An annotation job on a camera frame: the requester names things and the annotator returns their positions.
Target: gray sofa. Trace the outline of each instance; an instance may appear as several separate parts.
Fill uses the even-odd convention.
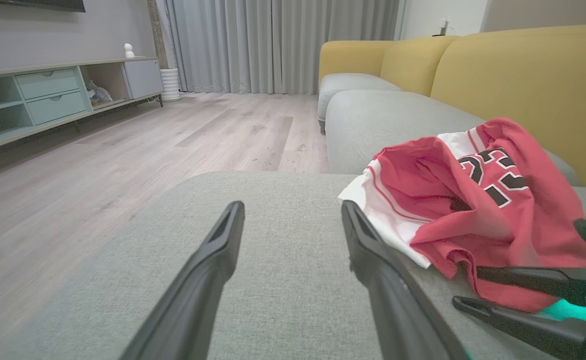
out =
[[[246,220],[209,359],[380,359],[366,289],[349,271],[337,195],[355,175],[214,172],[168,191],[75,272],[0,352],[10,360],[116,360],[228,203]],[[586,212],[586,188],[576,187]],[[474,360],[548,355],[451,305],[463,274],[409,267]]]
[[[386,146],[441,133],[465,132],[484,123],[477,116],[428,96],[378,89],[344,89],[335,93],[325,120],[329,166],[334,174],[360,174]],[[579,186],[572,167],[553,153],[546,153],[568,182]]]
[[[320,93],[317,100],[317,120],[320,123],[320,130],[325,133],[326,111],[332,98],[339,92],[345,90],[379,90],[379,91],[402,91],[397,85],[368,73],[329,73],[322,78]]]

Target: sofa leg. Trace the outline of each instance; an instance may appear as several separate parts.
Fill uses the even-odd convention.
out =
[[[322,133],[322,135],[326,135],[326,121],[321,121],[320,119],[317,119],[317,121],[320,123],[320,132]]]

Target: ribbed white vase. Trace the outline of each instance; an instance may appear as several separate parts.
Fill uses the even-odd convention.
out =
[[[179,96],[179,75],[176,68],[163,68],[162,82],[164,84],[164,92],[162,93],[163,101],[178,101]]]

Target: sofa cushion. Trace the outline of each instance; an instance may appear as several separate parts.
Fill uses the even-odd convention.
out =
[[[327,109],[326,143],[331,172],[361,174],[386,146],[465,132],[484,123],[477,116],[407,91],[347,90],[336,94]],[[575,171],[546,151],[572,186]]]
[[[394,41],[384,53],[379,77],[403,91],[429,96],[439,59],[457,39],[459,36],[431,36]]]
[[[321,121],[325,120],[326,108],[336,93],[352,89],[381,91],[402,90],[398,86],[391,84],[381,77],[368,75],[367,73],[330,73],[322,78],[322,84],[320,84],[320,96],[317,103],[317,118]]]
[[[586,25],[464,36],[442,55],[430,95],[484,120],[516,119],[586,185]]]
[[[381,359],[368,294],[348,270],[336,199],[353,178],[237,171],[184,181],[77,269],[5,342],[0,359],[117,360],[234,200],[246,205],[242,244],[208,358]],[[462,271],[447,280],[396,255],[473,359],[552,359],[455,310],[452,296],[473,296]]]
[[[338,73],[361,73],[378,76],[391,40],[334,40],[320,50],[318,84],[324,76]]]

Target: jersey number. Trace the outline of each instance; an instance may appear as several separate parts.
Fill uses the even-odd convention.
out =
[[[504,170],[515,167],[515,163],[510,157],[508,157],[506,150],[503,148],[494,148],[493,150],[479,152],[476,155],[460,157],[458,161],[464,169],[468,166],[471,167],[471,179],[479,186],[482,186],[482,178],[484,176],[482,166],[484,164],[496,161],[499,166],[504,168]],[[507,171],[501,178],[499,178],[497,184],[490,184],[489,186],[484,187],[484,191],[489,194],[497,206],[503,208],[510,204],[512,200],[500,188],[512,192],[523,191],[524,189],[528,189],[528,186],[523,177],[517,176],[511,171]]]

